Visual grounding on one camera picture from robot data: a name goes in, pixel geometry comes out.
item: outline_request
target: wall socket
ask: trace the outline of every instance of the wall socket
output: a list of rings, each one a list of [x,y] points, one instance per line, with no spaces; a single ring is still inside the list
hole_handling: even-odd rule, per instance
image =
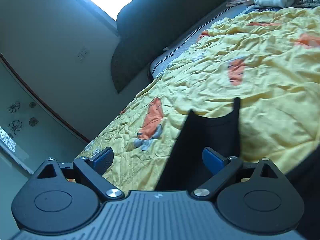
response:
[[[83,46],[80,52],[76,56],[76,61],[78,63],[84,62],[84,59],[89,55],[89,50]]]

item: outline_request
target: blue gripper pad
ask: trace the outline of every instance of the blue gripper pad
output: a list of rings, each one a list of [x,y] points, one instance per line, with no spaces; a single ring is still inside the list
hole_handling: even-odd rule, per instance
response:
[[[212,150],[210,147],[206,147],[202,151],[202,161],[213,175],[217,174],[228,164],[227,158]]]
[[[103,149],[101,152],[92,156],[89,161],[89,166],[93,168],[101,176],[113,163],[113,150],[110,147]]]

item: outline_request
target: headboard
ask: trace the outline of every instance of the headboard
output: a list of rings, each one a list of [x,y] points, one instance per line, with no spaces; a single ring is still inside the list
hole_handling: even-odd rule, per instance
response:
[[[225,0],[132,0],[119,12],[111,75],[120,92],[165,47]]]

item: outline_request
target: orange pattern on blanket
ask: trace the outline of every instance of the orange pattern on blanket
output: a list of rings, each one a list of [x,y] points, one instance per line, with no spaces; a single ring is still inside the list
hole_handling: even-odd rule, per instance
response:
[[[245,64],[242,59],[237,58],[229,62],[228,77],[232,85],[237,86],[241,84],[244,67]]]
[[[247,26],[279,26],[281,23],[250,22]]]
[[[157,126],[163,119],[163,112],[161,101],[155,98],[149,104],[149,109],[146,117],[144,118],[142,128],[137,133],[138,139],[149,140],[156,132]]]
[[[320,38],[304,33],[294,44],[301,45],[306,49],[317,48],[320,47]]]
[[[205,31],[201,32],[200,36],[199,36],[198,39],[197,39],[197,42],[198,42],[199,40],[201,40],[201,39],[202,39],[203,37],[205,37],[205,36],[209,36],[208,30],[205,30]]]

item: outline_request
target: wrinkled bedding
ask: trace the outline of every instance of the wrinkled bedding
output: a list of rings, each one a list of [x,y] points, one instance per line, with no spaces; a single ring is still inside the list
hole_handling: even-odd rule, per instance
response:
[[[286,173],[319,143],[319,81],[320,7],[225,18],[141,91],[80,156],[112,147],[114,162],[103,177],[124,192],[152,190],[189,110],[224,116],[240,97],[241,157],[269,157]]]

